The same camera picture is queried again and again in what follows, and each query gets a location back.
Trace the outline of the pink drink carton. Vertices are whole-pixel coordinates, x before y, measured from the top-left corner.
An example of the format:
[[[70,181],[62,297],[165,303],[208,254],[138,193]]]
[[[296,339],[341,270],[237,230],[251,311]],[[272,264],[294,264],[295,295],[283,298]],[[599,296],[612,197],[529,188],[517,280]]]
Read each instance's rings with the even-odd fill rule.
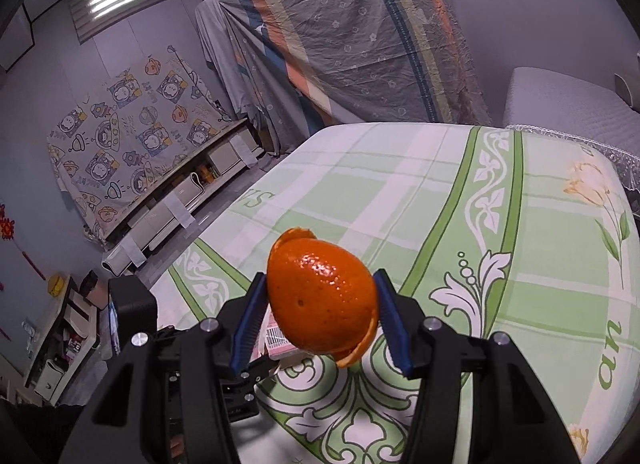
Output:
[[[299,353],[300,350],[295,347],[281,331],[276,319],[273,317],[271,308],[267,307],[252,355],[250,356],[250,362],[264,356],[273,361],[278,361]]]

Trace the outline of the orange peel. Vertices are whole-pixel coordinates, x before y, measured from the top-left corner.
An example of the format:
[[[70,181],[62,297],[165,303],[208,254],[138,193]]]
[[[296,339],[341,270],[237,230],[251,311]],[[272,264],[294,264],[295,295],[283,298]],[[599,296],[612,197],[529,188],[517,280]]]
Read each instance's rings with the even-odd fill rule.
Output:
[[[273,243],[266,282],[274,320],[296,348],[349,368],[374,341],[378,291],[372,273],[311,230],[288,229]]]

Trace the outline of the small side shelf unit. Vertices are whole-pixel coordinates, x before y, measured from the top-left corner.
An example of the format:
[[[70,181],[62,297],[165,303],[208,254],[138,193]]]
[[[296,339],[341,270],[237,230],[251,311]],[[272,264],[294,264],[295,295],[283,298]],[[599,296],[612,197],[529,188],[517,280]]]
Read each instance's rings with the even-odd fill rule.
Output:
[[[25,386],[51,406],[61,399],[100,340],[98,308],[78,292],[71,276],[64,276],[64,291],[52,297],[35,331],[25,374]]]

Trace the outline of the low white tv cabinet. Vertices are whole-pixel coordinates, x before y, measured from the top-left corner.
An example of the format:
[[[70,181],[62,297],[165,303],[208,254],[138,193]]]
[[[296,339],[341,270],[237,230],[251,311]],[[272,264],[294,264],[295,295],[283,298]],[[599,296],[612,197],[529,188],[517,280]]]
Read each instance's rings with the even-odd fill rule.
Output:
[[[235,121],[187,155],[175,169],[150,189],[122,217],[110,236],[111,250],[101,266],[114,276],[146,262],[176,229],[188,229],[190,220],[216,193],[248,169],[250,160],[265,150],[253,134],[250,120]]]

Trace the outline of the yellow toy on shelf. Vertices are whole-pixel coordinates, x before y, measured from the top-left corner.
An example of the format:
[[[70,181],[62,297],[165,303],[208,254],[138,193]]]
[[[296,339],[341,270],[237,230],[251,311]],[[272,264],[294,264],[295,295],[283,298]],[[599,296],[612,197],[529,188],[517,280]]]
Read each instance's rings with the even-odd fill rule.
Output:
[[[66,276],[61,273],[55,273],[48,280],[47,291],[52,297],[58,297],[65,289]]]

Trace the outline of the green floral table cloth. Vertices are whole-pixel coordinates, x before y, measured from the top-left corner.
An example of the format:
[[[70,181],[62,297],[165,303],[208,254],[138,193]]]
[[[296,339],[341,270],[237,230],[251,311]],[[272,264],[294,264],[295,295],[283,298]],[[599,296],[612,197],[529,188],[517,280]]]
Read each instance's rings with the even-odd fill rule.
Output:
[[[639,232],[613,164],[510,129],[324,129],[257,180],[154,283],[158,322],[216,315],[300,227],[340,245],[463,334],[508,333],[580,458],[639,396]]]

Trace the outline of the grey sofa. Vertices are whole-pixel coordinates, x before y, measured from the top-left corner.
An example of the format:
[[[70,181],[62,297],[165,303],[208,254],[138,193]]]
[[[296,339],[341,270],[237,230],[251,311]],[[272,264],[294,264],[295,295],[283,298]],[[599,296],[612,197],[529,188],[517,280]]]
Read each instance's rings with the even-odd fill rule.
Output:
[[[503,124],[589,145],[615,165],[625,188],[639,189],[639,113],[607,88],[546,69],[518,67],[511,76]]]

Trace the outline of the plain grey draped sheet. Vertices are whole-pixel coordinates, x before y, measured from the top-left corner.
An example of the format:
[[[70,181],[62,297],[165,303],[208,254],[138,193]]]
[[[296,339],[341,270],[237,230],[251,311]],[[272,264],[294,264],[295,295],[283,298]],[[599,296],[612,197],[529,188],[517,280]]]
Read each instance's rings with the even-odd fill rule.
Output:
[[[237,117],[247,117],[256,129],[262,148],[280,157],[282,148],[269,114],[252,93],[248,69],[236,51],[220,0],[201,0],[195,7],[195,22],[205,61],[220,80]]]

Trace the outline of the striped grey hanging sheet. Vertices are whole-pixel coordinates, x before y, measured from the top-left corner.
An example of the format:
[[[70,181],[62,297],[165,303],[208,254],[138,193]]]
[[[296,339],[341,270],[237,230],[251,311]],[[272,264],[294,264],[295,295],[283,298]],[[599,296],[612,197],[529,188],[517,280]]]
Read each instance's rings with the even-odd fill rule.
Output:
[[[253,87],[283,80],[311,106],[302,128],[357,121],[486,125],[448,0],[220,0]]]

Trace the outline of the cartoon print wall cloth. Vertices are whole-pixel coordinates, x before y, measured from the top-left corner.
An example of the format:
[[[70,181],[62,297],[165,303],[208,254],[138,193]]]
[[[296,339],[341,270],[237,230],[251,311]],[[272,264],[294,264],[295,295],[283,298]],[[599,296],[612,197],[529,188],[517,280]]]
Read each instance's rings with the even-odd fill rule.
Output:
[[[175,47],[90,92],[47,138],[58,188],[89,238],[108,238],[134,209],[229,123]]]

